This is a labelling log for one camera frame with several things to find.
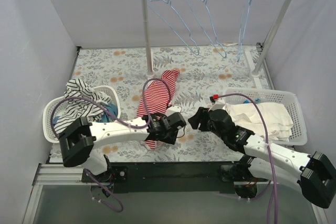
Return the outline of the red white striped tank top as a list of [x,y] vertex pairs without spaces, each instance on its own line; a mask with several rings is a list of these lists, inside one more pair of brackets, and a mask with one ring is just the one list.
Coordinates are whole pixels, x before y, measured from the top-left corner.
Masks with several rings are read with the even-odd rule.
[[[163,82],[155,80],[153,81],[145,90],[144,97],[146,104],[148,106],[149,112],[152,113],[163,113],[167,111],[168,105],[171,104],[171,100],[175,95],[176,81],[180,75],[180,71],[166,70],[161,75],[161,79],[164,80],[170,88],[170,94],[166,89],[166,86]],[[137,109],[137,117],[142,117],[147,115],[146,109],[144,106],[143,98],[141,98],[140,104]],[[161,147],[163,142],[146,140],[141,142],[149,150],[155,150],[156,148]]]

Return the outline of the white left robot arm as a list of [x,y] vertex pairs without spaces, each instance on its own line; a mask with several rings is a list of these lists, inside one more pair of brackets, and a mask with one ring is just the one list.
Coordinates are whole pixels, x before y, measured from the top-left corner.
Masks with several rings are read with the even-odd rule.
[[82,166],[100,182],[111,178],[107,159],[97,149],[128,141],[160,141],[174,145],[180,129],[186,126],[181,113],[150,114],[129,121],[88,122],[80,117],[59,135],[64,167]]

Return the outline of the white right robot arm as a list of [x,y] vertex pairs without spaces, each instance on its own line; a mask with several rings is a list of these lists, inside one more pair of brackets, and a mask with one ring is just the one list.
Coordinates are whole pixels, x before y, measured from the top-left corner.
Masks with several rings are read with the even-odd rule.
[[223,109],[200,107],[189,118],[192,129],[212,132],[231,150],[251,157],[238,166],[238,176],[273,179],[294,189],[314,205],[327,209],[335,197],[335,167],[324,153],[300,153],[275,143],[266,143],[251,130],[235,125]]

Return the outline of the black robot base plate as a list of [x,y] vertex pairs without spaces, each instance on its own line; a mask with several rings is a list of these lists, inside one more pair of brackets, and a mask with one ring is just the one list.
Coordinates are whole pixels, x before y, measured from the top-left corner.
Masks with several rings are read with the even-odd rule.
[[214,191],[254,198],[258,182],[239,162],[143,162],[111,163],[110,170],[96,176],[112,184],[117,194]]

